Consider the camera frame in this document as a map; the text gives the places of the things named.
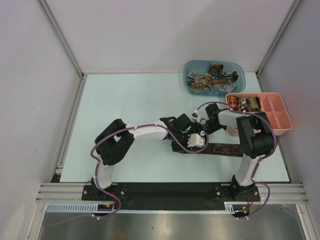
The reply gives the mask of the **dark brown paisley tie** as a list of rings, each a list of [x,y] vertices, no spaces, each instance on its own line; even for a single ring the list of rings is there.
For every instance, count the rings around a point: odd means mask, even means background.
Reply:
[[[200,147],[189,147],[186,149],[193,154],[219,155],[227,157],[243,157],[243,150],[239,144],[209,143],[206,148],[200,151]]]

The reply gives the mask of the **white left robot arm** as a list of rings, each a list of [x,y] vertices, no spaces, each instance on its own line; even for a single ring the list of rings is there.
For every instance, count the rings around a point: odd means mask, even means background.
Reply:
[[[171,149],[177,153],[192,153],[194,148],[206,145],[206,135],[196,133],[193,122],[186,114],[162,117],[154,123],[142,125],[125,124],[114,120],[96,139],[90,155],[97,160],[93,194],[100,200],[110,196],[115,165],[122,161],[134,143],[151,140],[169,140]]]

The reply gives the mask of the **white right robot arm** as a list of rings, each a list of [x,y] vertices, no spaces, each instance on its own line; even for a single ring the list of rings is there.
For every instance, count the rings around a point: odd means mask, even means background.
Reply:
[[[237,172],[232,176],[230,194],[242,201],[253,192],[255,175],[260,163],[271,156],[277,147],[277,138],[265,112],[236,111],[228,107],[220,109],[215,102],[208,102],[207,119],[194,110],[194,133],[188,138],[188,146],[201,154],[241,157]],[[238,130],[239,144],[210,143],[207,136],[218,130],[233,127]]]

